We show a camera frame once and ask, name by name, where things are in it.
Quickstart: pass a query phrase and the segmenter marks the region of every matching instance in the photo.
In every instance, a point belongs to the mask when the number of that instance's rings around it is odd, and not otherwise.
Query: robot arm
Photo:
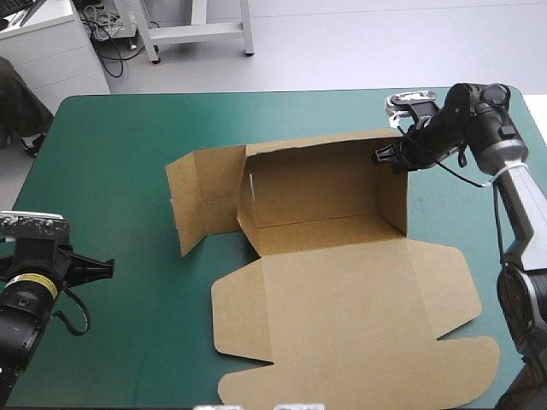
[[[465,167],[469,147],[479,169],[493,176],[495,198],[499,191],[515,234],[506,251],[500,244],[503,269],[497,282],[498,296],[511,337],[526,362],[498,408],[544,410],[547,199],[525,164],[528,149],[509,116],[509,99],[510,89],[500,84],[456,84],[441,109],[430,91],[388,97],[391,124],[398,126],[399,118],[409,116],[414,124],[407,132],[398,127],[403,136],[376,151],[374,161],[390,163],[400,173],[436,164],[444,167],[440,162],[457,152],[458,163]]]
[[[85,305],[69,288],[112,278],[114,261],[94,261],[73,252],[70,225],[61,215],[0,213],[0,235],[15,241],[13,255],[0,258],[0,409],[28,367],[52,316],[75,336],[89,330]],[[86,327],[78,331],[62,312],[51,314],[64,291],[80,306]]]

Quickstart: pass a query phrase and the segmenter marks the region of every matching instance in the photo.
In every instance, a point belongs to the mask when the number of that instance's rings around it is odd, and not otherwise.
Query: cardboard box
[[[167,167],[181,249],[243,229],[261,258],[212,289],[215,346],[272,362],[225,403],[441,409],[479,397],[499,348],[438,339],[481,304],[457,249],[406,238],[407,176],[376,167],[392,130],[194,151]]]

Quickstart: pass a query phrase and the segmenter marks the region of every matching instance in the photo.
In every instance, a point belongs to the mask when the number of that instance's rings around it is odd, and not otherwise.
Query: white table frame
[[[207,1],[191,0],[191,24],[186,26],[160,27],[150,25],[150,17],[143,0],[131,0],[135,22],[150,60],[159,63],[158,45],[182,44],[227,38],[244,38],[245,54],[253,56],[255,49],[250,27],[249,0],[239,0],[241,21],[207,23]]]

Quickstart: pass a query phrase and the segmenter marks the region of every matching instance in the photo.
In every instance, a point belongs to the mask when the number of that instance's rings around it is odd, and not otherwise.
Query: person's leg
[[[45,134],[52,121],[51,112],[29,90],[11,63],[0,57],[0,122],[12,135],[25,138]]]
[[[0,149],[6,148],[11,144],[11,135],[9,134],[8,128],[0,122]]]

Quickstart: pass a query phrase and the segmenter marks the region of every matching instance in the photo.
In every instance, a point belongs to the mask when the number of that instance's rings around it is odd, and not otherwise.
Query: white floor
[[[183,2],[149,0],[162,26]],[[126,63],[113,93],[294,91],[503,82],[521,89],[547,136],[547,0],[250,0],[256,55],[243,41],[161,47]],[[238,0],[210,0],[209,19]],[[113,63],[111,70],[119,68]],[[13,206],[31,160],[0,150],[0,208]]]

